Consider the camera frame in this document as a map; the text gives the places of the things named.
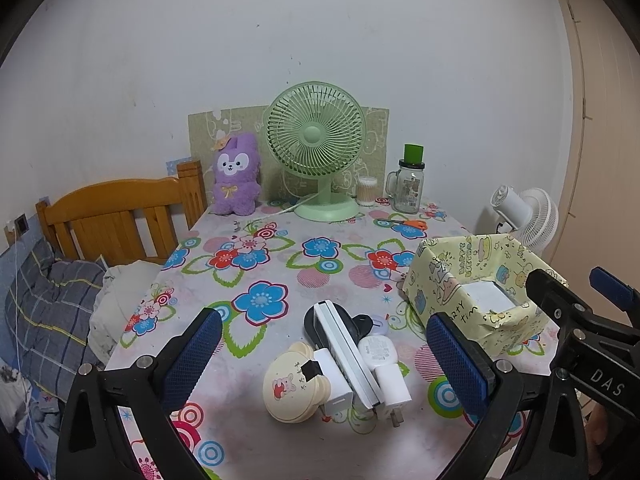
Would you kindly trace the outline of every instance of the yellow box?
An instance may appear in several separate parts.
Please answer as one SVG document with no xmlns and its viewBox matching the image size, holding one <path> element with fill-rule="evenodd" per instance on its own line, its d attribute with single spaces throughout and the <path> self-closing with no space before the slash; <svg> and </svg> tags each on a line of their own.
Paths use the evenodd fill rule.
<svg viewBox="0 0 640 480">
<path fill-rule="evenodd" d="M 527 275 L 543 269 L 566 280 L 511 235 L 428 238 L 415 253 L 402 290 L 423 325 L 446 312 L 491 357 L 540 332 L 549 318 L 527 297 Z M 504 312 L 482 313 L 461 285 L 495 282 L 514 301 Z"/>
</svg>

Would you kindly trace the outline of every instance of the electric fan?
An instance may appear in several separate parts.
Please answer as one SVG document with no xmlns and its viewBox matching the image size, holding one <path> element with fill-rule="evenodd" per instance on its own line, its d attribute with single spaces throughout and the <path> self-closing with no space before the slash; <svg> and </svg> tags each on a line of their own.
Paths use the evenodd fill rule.
<svg viewBox="0 0 640 480">
<path fill-rule="evenodd" d="M 352 197 L 331 192 L 334 175 L 356 161 L 365 141 L 364 113 L 351 95 L 316 81 L 292 86 L 265 111 L 263 133 L 284 170 L 318 181 L 318 193 L 295 208 L 298 216 L 337 222 L 357 215 Z"/>
<path fill-rule="evenodd" d="M 516 193 L 500 186 L 491 197 L 491 206 L 513 229 L 514 238 L 540 254 L 558 228 L 558 208 L 548 193 L 538 187 Z"/>
</svg>

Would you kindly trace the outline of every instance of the fan base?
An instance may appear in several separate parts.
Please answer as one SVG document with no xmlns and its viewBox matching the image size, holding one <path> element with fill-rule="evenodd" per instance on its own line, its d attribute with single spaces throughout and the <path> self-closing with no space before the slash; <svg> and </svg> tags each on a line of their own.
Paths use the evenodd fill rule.
<svg viewBox="0 0 640 480">
<path fill-rule="evenodd" d="M 301 218 L 313 222 L 340 222 L 353 218 L 360 212 L 360 206 L 356 201 L 344 193 L 331 193 L 330 203 L 319 204 L 315 201 L 300 204 L 294 212 Z"/>
</svg>

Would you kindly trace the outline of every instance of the stuffed animal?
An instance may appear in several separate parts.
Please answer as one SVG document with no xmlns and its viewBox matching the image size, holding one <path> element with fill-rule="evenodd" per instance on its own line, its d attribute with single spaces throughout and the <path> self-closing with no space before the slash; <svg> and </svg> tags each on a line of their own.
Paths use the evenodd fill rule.
<svg viewBox="0 0 640 480">
<path fill-rule="evenodd" d="M 259 169 L 260 155 L 254 134 L 230 137 L 214 159 L 216 183 L 212 211 L 216 215 L 253 213 L 260 194 L 260 185 L 256 182 Z"/>
</svg>

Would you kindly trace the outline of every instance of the white fan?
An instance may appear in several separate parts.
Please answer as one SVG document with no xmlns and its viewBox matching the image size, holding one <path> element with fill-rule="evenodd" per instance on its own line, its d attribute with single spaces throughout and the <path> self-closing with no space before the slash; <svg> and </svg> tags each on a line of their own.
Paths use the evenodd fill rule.
<svg viewBox="0 0 640 480">
<path fill-rule="evenodd" d="M 516 193 L 502 185 L 491 197 L 491 206 L 513 229 L 517 241 L 540 254 L 556 234 L 558 208 L 544 189 L 532 187 Z"/>
</svg>

